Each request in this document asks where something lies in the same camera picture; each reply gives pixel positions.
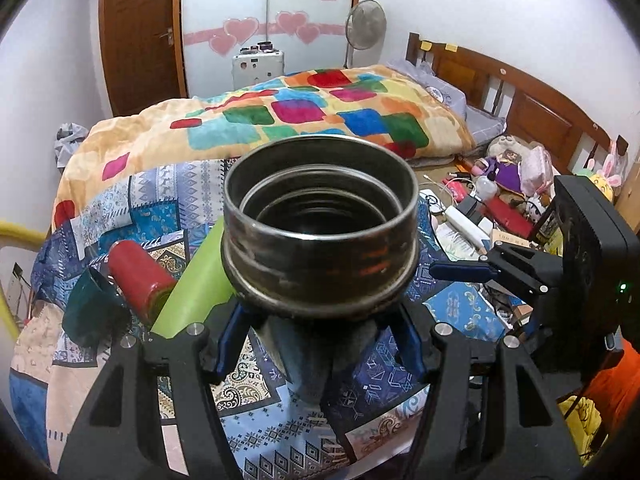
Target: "white box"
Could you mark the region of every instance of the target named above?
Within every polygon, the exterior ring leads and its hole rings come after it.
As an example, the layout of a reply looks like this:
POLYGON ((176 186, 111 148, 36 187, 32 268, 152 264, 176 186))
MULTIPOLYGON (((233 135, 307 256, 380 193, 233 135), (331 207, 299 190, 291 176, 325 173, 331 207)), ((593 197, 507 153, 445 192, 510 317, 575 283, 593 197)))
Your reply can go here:
POLYGON ((234 90, 264 83, 284 75, 284 53, 279 50, 238 54, 233 57, 234 90))

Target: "gray pillow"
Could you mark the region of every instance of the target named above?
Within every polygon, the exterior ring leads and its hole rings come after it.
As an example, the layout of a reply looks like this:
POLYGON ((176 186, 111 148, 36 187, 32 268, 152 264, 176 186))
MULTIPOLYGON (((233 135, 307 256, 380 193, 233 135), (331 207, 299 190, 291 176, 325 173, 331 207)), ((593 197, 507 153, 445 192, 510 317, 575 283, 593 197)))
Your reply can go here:
POLYGON ((447 105, 460 118, 466 119, 465 94, 455 86, 433 75, 433 70, 428 63, 413 66, 407 60, 395 60, 386 64, 388 68, 407 76, 417 82, 429 94, 441 103, 447 105))
POLYGON ((507 119, 494 117, 484 110, 466 107, 466 127, 476 141, 476 145, 486 144, 501 135, 507 127, 507 119))

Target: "plush bunny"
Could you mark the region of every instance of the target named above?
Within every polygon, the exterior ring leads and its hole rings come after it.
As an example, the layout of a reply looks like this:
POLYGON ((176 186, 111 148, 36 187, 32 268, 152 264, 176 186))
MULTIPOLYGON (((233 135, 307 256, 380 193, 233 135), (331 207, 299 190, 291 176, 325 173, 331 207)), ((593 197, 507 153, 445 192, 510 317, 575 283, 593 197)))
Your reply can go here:
POLYGON ((616 163, 616 143, 615 141, 611 141, 609 146, 609 155, 604 159, 604 165, 601 170, 598 170, 596 173, 593 173, 593 165, 594 160, 590 158, 587 162, 587 170, 591 171, 591 176, 589 180, 591 180, 596 187, 602 192, 602 194, 607 197, 607 200, 613 202, 613 188, 619 187, 622 185, 622 177, 618 174, 612 175, 610 174, 613 171, 613 167, 616 163))

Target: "wooden bed frame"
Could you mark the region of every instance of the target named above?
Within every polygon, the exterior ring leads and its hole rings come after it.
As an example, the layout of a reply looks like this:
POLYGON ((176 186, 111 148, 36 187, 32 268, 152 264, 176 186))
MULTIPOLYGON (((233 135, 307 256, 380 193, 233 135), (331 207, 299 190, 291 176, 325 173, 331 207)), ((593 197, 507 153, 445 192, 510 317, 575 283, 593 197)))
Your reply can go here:
MULTIPOLYGON (((588 158, 598 146, 609 151, 610 138, 571 99, 539 79, 467 48, 421 40, 412 32, 406 48, 406 59, 417 63, 433 54, 432 68, 436 76, 465 93, 467 104, 484 109, 490 78, 500 81, 491 113, 495 115, 504 83, 515 87, 513 101, 507 115, 507 133, 544 144, 554 166, 561 173, 571 173, 569 164, 582 134, 594 140, 588 158)), ((628 142, 619 136, 617 150, 626 153, 628 142)))

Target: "electric fan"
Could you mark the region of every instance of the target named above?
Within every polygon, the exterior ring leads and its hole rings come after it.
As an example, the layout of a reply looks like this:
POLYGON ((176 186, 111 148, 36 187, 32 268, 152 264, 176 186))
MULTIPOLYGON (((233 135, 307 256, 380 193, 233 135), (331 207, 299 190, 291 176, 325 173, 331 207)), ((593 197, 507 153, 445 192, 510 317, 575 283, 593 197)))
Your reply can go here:
POLYGON ((362 0, 349 12, 344 29, 349 43, 344 54, 344 67, 348 68, 350 47, 355 50, 367 50, 385 35, 385 11, 375 0, 362 0))

